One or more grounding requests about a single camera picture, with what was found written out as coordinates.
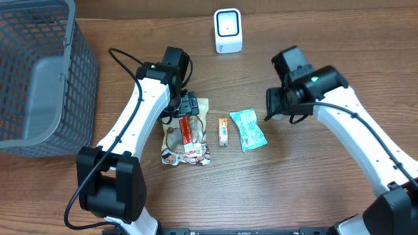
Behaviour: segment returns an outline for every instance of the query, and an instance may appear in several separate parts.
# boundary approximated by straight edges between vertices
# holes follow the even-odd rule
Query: plastic snack package
[[[210,152],[206,143],[206,114],[209,110],[209,100],[198,98],[197,102],[198,115],[173,118],[168,125],[163,124],[164,140],[161,146],[163,164],[176,166],[178,163],[193,165],[210,163]],[[166,123],[169,119],[166,117],[162,121]]]
[[[267,144],[267,140],[257,124],[257,116],[253,108],[240,112],[231,112],[230,115],[240,131],[243,152]]]

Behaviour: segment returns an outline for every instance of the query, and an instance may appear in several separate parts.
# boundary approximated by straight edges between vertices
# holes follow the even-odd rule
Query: basket bottom
[[[63,100],[59,95],[63,85],[59,78],[62,70],[62,55],[44,57],[34,64],[21,139],[36,138],[53,124]]]

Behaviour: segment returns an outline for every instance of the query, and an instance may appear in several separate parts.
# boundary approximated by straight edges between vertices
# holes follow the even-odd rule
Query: wood grain surface
[[[418,8],[294,12],[244,16],[244,50],[219,55],[212,17],[79,22],[100,64],[95,143],[128,101],[133,81],[108,55],[115,47],[160,61],[167,46],[193,59],[187,88],[209,98],[212,162],[163,165],[163,130],[155,124],[142,154],[146,208],[164,227],[279,229],[330,226],[374,200],[366,177],[336,137],[314,118],[298,125],[263,121],[266,89],[280,84],[270,59],[294,44],[316,68],[334,65],[388,135],[418,159]],[[132,70],[134,62],[121,56]],[[241,152],[218,146],[217,119],[254,108],[268,145]],[[1,234],[100,234],[73,231],[63,213],[76,189],[75,156],[1,155]],[[70,220],[98,222],[78,204]]]
[[[242,14],[418,7],[410,0],[75,0],[77,17],[139,19],[213,16],[217,9],[238,8]]]

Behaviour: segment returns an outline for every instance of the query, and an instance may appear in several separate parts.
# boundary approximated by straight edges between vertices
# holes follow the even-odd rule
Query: teal package
[[[240,131],[243,152],[267,144],[267,140],[257,124],[257,116],[253,108],[240,112],[231,112],[229,115],[231,115],[231,118]]]

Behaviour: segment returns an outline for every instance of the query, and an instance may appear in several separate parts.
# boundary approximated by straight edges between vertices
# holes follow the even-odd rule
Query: basket
[[[0,2],[0,151],[75,154],[92,142],[99,68],[75,21],[74,1],[6,2]]]

